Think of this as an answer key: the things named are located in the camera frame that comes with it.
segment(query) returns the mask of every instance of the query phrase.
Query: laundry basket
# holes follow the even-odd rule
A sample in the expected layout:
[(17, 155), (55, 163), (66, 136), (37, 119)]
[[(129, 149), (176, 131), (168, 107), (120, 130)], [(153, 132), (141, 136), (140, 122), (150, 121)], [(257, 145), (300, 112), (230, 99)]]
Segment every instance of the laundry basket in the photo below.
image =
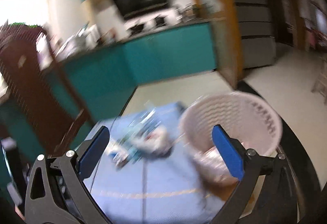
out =
[(214, 147), (212, 129), (216, 124), (246, 149), (253, 148), (262, 156), (270, 156), (282, 137), (280, 117), (256, 95), (233, 92), (198, 98), (181, 116), (179, 129), (200, 175), (219, 185), (230, 185), (237, 179), (230, 175), (219, 154), (214, 159), (207, 154)]

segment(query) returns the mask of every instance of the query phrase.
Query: cabinet door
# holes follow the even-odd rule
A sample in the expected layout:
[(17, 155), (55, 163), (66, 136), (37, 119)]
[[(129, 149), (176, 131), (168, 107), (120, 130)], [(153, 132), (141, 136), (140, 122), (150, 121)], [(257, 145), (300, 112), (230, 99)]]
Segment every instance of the cabinet door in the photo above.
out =
[(164, 78), (216, 68), (209, 24), (171, 29), (153, 37)]
[(149, 83), (162, 79), (162, 65), (153, 46), (153, 36), (143, 37), (124, 45), (127, 63), (135, 82)]

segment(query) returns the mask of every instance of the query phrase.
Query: chair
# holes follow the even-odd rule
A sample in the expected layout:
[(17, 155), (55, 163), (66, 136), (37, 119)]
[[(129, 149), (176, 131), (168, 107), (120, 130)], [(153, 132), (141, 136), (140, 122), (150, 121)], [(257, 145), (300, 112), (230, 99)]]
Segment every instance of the chair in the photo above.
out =
[[(40, 71), (36, 40), (42, 33), (46, 36), (54, 69), (80, 109), (75, 119), (59, 105)], [(63, 155), (86, 121), (94, 125), (85, 103), (56, 62), (42, 27), (19, 24), (1, 28), (0, 72), (48, 155)]]

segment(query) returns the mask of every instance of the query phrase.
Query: silver screw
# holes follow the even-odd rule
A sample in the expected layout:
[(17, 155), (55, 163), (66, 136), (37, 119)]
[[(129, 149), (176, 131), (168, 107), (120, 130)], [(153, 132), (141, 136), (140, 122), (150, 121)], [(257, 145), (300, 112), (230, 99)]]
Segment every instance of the silver screw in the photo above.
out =
[(286, 157), (285, 157), (285, 154), (283, 154), (283, 153), (279, 153), (279, 154), (278, 154), (278, 158), (279, 158), (280, 160), (284, 160)]
[(75, 151), (74, 150), (68, 150), (67, 152), (66, 152), (66, 156), (67, 157), (72, 157), (72, 156), (74, 156), (75, 155)]
[(247, 151), (247, 154), (249, 155), (249, 156), (254, 156), (257, 152), (254, 150), (254, 149), (252, 149), (252, 148), (249, 148)]
[(44, 155), (43, 155), (43, 154), (38, 155), (37, 159), (38, 159), (39, 161), (43, 160), (43, 159), (44, 159)]

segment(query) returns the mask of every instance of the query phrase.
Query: bright window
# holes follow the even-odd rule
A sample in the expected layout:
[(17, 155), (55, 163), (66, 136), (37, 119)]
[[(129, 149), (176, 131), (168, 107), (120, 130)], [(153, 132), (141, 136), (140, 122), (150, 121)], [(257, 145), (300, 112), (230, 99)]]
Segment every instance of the bright window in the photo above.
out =
[(0, 25), (25, 23), (44, 25), (48, 21), (46, 0), (0, 0)]

